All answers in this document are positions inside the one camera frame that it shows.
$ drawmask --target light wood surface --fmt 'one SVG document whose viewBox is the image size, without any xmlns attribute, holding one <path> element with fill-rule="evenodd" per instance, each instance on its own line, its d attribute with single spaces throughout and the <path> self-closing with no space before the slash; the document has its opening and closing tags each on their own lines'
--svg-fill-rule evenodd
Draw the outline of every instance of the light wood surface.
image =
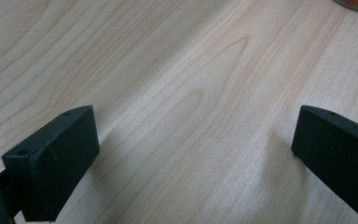
<svg viewBox="0 0 358 224">
<path fill-rule="evenodd" d="M 301 105 L 358 122 L 332 0 L 0 0 L 0 156 L 81 105 L 101 154 L 57 223 L 358 223 L 290 150 Z"/>
</svg>

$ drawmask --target black object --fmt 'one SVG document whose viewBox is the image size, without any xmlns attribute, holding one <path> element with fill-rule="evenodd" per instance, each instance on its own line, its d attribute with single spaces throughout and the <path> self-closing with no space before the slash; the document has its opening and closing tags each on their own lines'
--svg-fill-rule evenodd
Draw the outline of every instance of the black object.
<svg viewBox="0 0 358 224">
<path fill-rule="evenodd" d="M 54 221 L 100 148 L 91 105 L 69 110 L 2 157 L 0 223 Z"/>
<path fill-rule="evenodd" d="M 358 214 L 358 124 L 303 105 L 292 151 Z"/>
</svg>

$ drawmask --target wood grain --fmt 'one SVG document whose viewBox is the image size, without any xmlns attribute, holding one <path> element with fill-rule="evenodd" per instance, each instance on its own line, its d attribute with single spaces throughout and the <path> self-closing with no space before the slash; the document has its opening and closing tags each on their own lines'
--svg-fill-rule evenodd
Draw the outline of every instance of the wood grain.
<svg viewBox="0 0 358 224">
<path fill-rule="evenodd" d="M 81 105 L 102 151 L 58 223 L 358 223 L 290 151 L 301 105 L 358 122 L 333 1 L 0 0 L 0 156 Z"/>
</svg>

